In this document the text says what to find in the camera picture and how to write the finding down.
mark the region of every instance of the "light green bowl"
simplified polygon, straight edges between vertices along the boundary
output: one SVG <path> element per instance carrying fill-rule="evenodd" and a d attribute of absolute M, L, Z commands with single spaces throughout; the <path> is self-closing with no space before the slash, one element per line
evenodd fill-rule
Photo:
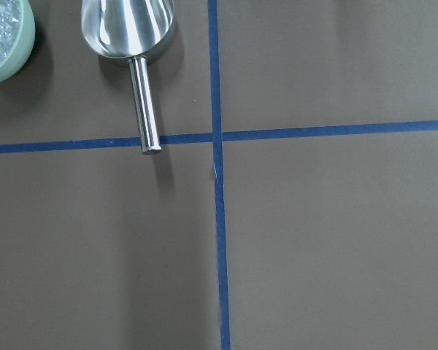
<path fill-rule="evenodd" d="M 36 25 L 28 0 L 20 0 L 20 28 L 7 57 L 0 63 L 0 82 L 10 78 L 28 60 L 34 45 Z"/>

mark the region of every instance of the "vertical blue line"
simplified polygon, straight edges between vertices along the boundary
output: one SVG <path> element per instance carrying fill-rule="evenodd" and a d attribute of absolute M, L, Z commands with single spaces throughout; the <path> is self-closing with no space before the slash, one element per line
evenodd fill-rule
<path fill-rule="evenodd" d="M 211 108 L 212 108 L 212 153 L 215 170 L 216 235 L 218 245 L 218 280 L 220 304 L 220 345 L 230 350 L 231 337 L 228 316 L 228 279 L 226 247 L 226 212 L 224 206 L 223 140 L 220 113 L 220 72 L 218 38 L 218 4 L 208 0 L 210 30 Z"/>

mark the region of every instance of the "gray surface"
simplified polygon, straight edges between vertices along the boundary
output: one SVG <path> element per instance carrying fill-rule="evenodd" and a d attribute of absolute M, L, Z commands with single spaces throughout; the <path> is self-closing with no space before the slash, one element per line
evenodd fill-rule
<path fill-rule="evenodd" d="M 219 349 L 211 153 L 0 155 L 0 350 Z"/>
<path fill-rule="evenodd" d="M 34 52 L 0 84 L 0 144 L 136 136 L 128 67 L 92 52 L 81 1 L 35 1 Z M 178 32 L 150 78 L 161 134 L 211 130 L 205 1 L 177 1 Z"/>
<path fill-rule="evenodd" d="M 224 155 L 233 349 L 438 350 L 438 133 Z"/>
<path fill-rule="evenodd" d="M 225 131 L 438 120 L 438 0 L 218 1 Z"/>

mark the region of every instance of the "horizontal blue line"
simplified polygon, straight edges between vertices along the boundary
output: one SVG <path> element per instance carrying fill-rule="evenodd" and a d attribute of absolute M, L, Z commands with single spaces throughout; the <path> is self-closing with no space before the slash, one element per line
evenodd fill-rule
<path fill-rule="evenodd" d="M 198 144 L 211 142 L 211 133 L 160 136 L 161 144 Z M 138 147 L 139 137 L 93 139 L 77 141 L 36 142 L 29 144 L 0 144 L 0 153 L 62 151 L 70 149 L 95 149 L 113 147 Z"/>
<path fill-rule="evenodd" d="M 368 133 L 406 133 L 438 131 L 438 120 L 425 122 L 386 122 L 379 124 L 317 126 L 311 128 L 287 128 L 255 131 L 226 131 L 223 141 L 252 141 L 265 139 L 292 139 Z M 211 133 L 188 133 L 160 137 L 161 144 L 199 144 L 212 142 Z M 28 144 L 0 144 L 0 153 L 62 151 L 70 149 L 95 149 L 114 147 L 138 147 L 138 137 L 93 139 L 76 141 L 36 142 Z"/>
<path fill-rule="evenodd" d="M 385 122 L 379 124 L 317 126 L 311 128 L 288 128 L 256 131 L 228 131 L 223 133 L 223 140 L 251 141 L 264 139 L 361 135 L 368 133 L 406 133 L 414 131 L 438 131 L 438 120 L 427 122 Z"/>

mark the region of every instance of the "ice scoop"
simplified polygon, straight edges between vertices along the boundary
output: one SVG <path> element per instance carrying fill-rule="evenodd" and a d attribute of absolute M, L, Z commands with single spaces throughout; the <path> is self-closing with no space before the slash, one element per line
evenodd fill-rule
<path fill-rule="evenodd" d="M 142 152 L 160 152 L 147 64 L 172 40 L 173 0 L 82 0 L 81 30 L 99 55 L 128 61 Z"/>

